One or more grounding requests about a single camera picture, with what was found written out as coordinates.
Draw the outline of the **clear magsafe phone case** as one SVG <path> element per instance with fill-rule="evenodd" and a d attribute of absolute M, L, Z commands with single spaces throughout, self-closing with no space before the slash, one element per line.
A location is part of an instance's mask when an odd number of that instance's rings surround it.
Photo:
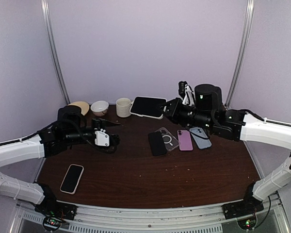
<path fill-rule="evenodd" d="M 167 151 L 173 151 L 179 146 L 179 141 L 165 127 L 161 127 L 157 132 L 160 132 Z"/>

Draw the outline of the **black phone with dark case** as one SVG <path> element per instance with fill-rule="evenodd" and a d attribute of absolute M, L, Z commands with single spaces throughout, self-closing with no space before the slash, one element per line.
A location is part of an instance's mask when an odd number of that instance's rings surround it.
<path fill-rule="evenodd" d="M 153 156 L 165 155 L 167 153 L 161 132 L 149 133 L 148 141 Z"/>

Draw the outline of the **light blue phone case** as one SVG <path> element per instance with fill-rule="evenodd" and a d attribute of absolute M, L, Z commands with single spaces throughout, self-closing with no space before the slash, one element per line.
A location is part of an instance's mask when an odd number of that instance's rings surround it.
<path fill-rule="evenodd" d="M 210 148 L 212 143 L 205 131 L 200 127 L 190 128 L 189 132 L 200 150 Z"/>

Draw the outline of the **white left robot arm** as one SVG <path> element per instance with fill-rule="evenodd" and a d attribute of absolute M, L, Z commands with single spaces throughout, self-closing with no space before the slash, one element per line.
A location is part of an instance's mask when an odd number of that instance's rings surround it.
<path fill-rule="evenodd" d="M 79 144 L 88 144 L 102 153 L 114 153 L 120 138 L 106 131 L 105 128 L 110 126 L 117 126 L 117 123 L 97 118 L 87 125 L 77 106 L 60 108 L 57 120 L 43 129 L 20 139 L 1 142 L 0 168 L 30 159 L 49 158 Z M 50 216 L 60 211 L 60 205 L 47 185 L 27 183 L 2 172 L 0 195 L 41 205 Z"/>

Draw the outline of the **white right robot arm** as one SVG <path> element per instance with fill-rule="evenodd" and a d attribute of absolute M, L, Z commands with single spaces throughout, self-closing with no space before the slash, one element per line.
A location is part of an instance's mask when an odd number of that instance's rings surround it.
<path fill-rule="evenodd" d="M 212 84 L 191 89 L 179 82 L 179 98 L 159 104 L 164 117 L 184 128 L 200 127 L 210 134 L 232 141 L 254 141 L 291 150 L 291 123 L 262 118 L 248 109 L 226 109 L 222 91 Z M 239 203 L 242 214 L 251 213 L 258 202 L 291 182 L 291 153 L 265 178 L 248 186 Z"/>

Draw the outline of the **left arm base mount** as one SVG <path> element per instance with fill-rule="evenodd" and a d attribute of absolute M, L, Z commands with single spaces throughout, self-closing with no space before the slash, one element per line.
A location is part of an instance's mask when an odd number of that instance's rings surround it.
<path fill-rule="evenodd" d="M 46 184 L 39 184 L 44 198 L 40 204 L 34 204 L 35 211 L 44 216 L 42 226 L 47 232 L 57 231 L 66 220 L 74 220 L 77 206 L 57 201 L 53 191 Z"/>

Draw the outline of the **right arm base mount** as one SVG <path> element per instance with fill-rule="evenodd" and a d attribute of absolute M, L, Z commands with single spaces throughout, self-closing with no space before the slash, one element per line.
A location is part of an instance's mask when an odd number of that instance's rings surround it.
<path fill-rule="evenodd" d="M 264 210 L 262 201 L 253 197 L 253 186 L 251 183 L 247 187 L 243 200 L 222 205 L 225 219 L 238 218 L 242 230 L 253 230 L 257 226 L 257 212 Z"/>

